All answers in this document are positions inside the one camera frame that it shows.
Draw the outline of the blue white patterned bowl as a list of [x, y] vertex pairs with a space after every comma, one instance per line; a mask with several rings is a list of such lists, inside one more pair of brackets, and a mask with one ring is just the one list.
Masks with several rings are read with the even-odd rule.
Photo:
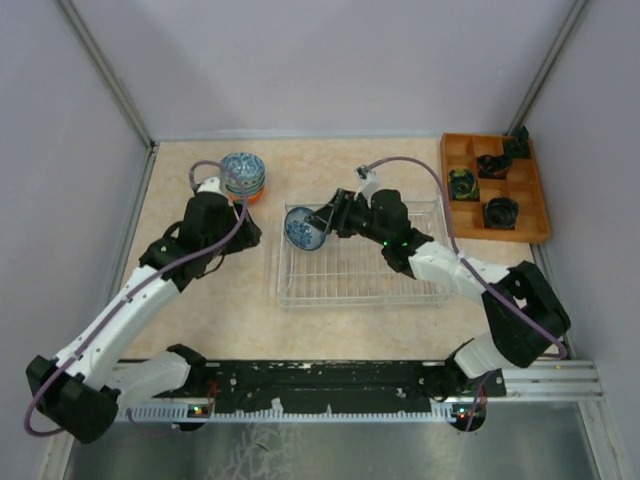
[[326, 235], [306, 221], [306, 218], [312, 213], [313, 211], [308, 207], [297, 206], [289, 210], [285, 216], [285, 238], [302, 251], [318, 250], [326, 241]]

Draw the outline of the white wire dish rack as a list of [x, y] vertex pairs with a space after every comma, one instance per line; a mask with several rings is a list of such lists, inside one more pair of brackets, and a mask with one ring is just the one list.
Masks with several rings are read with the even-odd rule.
[[381, 255], [381, 247], [360, 236], [342, 239], [326, 236], [315, 251], [294, 247], [284, 235], [284, 220], [294, 207], [312, 211], [317, 204], [284, 205], [280, 241], [277, 294], [285, 308], [405, 306], [439, 307], [452, 296], [451, 289], [413, 280], [394, 272]]

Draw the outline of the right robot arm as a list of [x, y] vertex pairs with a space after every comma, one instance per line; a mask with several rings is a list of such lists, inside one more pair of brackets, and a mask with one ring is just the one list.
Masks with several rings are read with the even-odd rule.
[[398, 191], [384, 189], [365, 198], [339, 189], [306, 220], [323, 233], [369, 239], [380, 245], [395, 272], [448, 287], [483, 307], [488, 331], [461, 345], [426, 377], [431, 396], [470, 395], [482, 377], [504, 368], [527, 368], [550, 346], [567, 354], [561, 339], [571, 321], [535, 264], [490, 264], [443, 245], [413, 227]]

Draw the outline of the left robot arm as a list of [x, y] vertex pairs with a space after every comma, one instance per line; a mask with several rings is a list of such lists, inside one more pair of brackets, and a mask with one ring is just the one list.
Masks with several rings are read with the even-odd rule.
[[193, 281], [207, 274], [215, 258], [257, 246], [262, 232], [245, 200], [231, 201], [217, 190], [199, 190], [187, 203], [184, 217], [152, 242], [124, 287], [95, 320], [55, 356], [38, 355], [26, 368], [32, 400], [23, 419], [26, 433], [40, 413], [54, 434], [67, 432], [82, 443], [99, 439], [116, 416], [167, 392], [189, 397], [208, 384], [206, 360], [182, 345], [122, 371], [121, 355], [165, 306]]

